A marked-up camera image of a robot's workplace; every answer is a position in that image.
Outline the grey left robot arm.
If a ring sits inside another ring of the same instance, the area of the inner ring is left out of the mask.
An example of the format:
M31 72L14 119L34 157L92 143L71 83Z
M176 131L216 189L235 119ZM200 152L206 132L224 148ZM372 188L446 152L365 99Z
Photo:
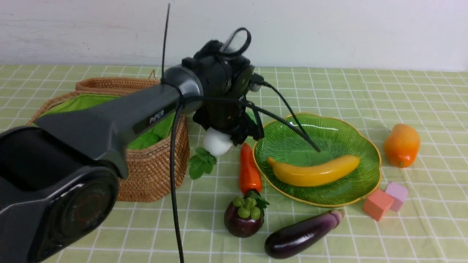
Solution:
M160 84L1 133L1 262L39 263L95 230L128 177L127 146L179 106L234 145L262 138L245 114L250 42L209 41Z

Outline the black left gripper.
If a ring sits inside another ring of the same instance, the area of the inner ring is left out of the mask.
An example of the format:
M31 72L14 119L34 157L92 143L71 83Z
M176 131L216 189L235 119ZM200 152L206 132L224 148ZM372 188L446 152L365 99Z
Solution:
M214 128L230 136L234 146L241 145L247 137L255 141L264 138L264 128L257 110L249 115L246 106L237 103L204 103L192 119L204 130Z

